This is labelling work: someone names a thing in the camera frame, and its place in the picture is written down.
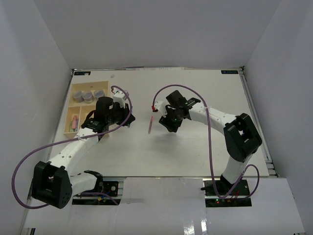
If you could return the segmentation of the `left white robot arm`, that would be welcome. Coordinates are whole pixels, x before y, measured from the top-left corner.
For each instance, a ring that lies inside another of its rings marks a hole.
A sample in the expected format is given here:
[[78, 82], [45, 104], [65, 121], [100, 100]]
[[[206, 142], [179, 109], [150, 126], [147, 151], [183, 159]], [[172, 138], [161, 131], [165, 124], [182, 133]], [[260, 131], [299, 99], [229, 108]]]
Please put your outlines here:
[[111, 125], [128, 126], [135, 120], [130, 107], [131, 103], [123, 93], [99, 98], [95, 110], [87, 114], [75, 138], [55, 157], [35, 165], [32, 197], [62, 209], [77, 194], [99, 195], [103, 191], [102, 174], [85, 170], [73, 175], [73, 171], [87, 152], [110, 132]]

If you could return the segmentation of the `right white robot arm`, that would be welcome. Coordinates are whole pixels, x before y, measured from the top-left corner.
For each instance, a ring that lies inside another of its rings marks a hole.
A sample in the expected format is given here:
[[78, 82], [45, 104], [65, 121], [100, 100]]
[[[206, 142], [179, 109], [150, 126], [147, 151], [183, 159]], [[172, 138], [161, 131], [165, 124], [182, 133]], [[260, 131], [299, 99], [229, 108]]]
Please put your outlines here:
[[160, 112], [159, 123], [168, 132], [175, 133], [185, 119], [200, 122], [223, 134], [229, 159], [222, 173], [221, 190], [226, 195], [233, 195], [239, 188], [238, 178], [253, 155], [262, 145], [262, 139], [248, 114], [231, 115], [208, 108], [204, 102], [191, 98], [187, 100], [177, 90], [170, 93], [166, 100], [154, 102], [152, 109]]

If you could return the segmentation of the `purple marker red tip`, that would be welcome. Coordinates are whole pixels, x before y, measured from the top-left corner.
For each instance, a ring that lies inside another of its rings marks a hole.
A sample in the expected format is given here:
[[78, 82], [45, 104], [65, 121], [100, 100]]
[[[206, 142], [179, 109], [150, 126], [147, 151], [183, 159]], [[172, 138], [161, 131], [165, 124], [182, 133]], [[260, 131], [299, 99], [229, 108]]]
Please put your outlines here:
[[148, 128], [148, 134], [151, 133], [152, 125], [153, 125], [153, 116], [151, 116], [151, 119], [150, 119], [149, 128]]

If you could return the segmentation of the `clear round container purple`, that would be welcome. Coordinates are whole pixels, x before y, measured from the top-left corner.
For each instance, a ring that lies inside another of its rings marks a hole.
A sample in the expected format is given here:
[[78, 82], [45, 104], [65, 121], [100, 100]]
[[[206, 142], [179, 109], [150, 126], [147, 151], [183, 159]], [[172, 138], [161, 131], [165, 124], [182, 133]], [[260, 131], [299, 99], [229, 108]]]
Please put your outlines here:
[[105, 96], [104, 90], [95, 90], [94, 91], [94, 97], [96, 99], [99, 99], [99, 98], [104, 97], [104, 96]]

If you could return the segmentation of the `pink highlighter pen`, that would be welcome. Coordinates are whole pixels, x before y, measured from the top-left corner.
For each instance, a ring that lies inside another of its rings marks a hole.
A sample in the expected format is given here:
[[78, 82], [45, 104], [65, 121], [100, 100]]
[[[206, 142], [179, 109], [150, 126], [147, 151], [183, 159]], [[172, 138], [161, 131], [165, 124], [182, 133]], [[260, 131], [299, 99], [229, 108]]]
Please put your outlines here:
[[73, 116], [72, 119], [72, 124], [71, 124], [71, 129], [76, 132], [76, 129], [78, 127], [78, 117], [77, 116]]

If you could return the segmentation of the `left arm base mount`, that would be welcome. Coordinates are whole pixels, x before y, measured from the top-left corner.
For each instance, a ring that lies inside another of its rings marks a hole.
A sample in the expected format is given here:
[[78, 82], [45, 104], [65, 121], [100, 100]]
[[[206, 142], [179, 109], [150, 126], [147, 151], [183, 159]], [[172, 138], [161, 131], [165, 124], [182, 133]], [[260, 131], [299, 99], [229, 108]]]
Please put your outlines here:
[[119, 182], [108, 180], [102, 174], [86, 170], [71, 177], [72, 203], [89, 206], [118, 206], [121, 201]]

